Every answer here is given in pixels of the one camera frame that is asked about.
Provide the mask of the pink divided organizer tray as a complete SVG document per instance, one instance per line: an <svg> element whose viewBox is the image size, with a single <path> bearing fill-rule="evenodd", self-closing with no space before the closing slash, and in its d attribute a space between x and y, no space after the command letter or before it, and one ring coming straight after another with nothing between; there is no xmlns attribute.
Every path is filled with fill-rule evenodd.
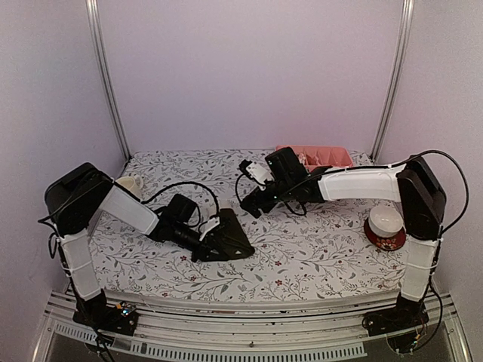
<svg viewBox="0 0 483 362"><path fill-rule="evenodd" d="M353 162L348 151L339 146L295 146L290 148L294 151L299 162L312 172L317 167L352 167Z"/></svg>

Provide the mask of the dark olive cloth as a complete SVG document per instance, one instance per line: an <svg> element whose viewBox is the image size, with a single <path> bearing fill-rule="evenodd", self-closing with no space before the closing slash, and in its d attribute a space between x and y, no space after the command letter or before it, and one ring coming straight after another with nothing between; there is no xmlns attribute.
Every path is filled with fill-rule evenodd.
<svg viewBox="0 0 483 362"><path fill-rule="evenodd" d="M231 208L221 208L200 226L199 245L192 261L218 262L246 259L255 253L240 222Z"/></svg>

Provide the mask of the left robot arm white sleeve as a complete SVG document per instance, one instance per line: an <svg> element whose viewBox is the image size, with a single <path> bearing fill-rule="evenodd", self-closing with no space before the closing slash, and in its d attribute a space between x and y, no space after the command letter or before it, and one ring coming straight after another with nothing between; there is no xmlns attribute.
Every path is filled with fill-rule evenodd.
<svg viewBox="0 0 483 362"><path fill-rule="evenodd" d="M133 336L139 318L135 307L107 304L89 250L88 227L103 211L149 235L159 217L141 204L110 176L86 162L51 184L45 192L48 215L39 222L52 221L60 242L60 260L75 294L77 312L73 320L93 330Z"/></svg>

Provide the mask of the robot arm white sleeve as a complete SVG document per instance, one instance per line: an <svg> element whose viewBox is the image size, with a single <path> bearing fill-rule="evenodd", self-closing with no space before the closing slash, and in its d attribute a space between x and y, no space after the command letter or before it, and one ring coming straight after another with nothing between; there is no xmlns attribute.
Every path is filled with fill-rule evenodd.
<svg viewBox="0 0 483 362"><path fill-rule="evenodd" d="M427 323L424 299L435 270L447 198L423 156L327 172L318 187L326 201L382 199L401 205L408 246L401 289L395 306L367 313L362 325L370 336L378 336Z"/></svg>
<svg viewBox="0 0 483 362"><path fill-rule="evenodd" d="M86 162L51 184L45 192L48 215L39 222L52 221L60 242L60 260L75 294L77 312L73 320L93 330L133 336L139 318L135 307L107 304L89 250L88 227L103 211L149 235L159 217L141 204L110 176Z"/></svg>

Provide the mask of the right robot arm white sleeve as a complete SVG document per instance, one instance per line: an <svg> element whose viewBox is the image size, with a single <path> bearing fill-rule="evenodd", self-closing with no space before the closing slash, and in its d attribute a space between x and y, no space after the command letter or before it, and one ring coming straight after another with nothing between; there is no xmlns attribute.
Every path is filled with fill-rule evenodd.
<svg viewBox="0 0 483 362"><path fill-rule="evenodd" d="M327 172L318 187L326 201L382 199L401 205L408 246L401 289L395 306L367 313L362 325L370 336L378 336L427 323L424 299L435 270L447 198L423 156Z"/></svg>

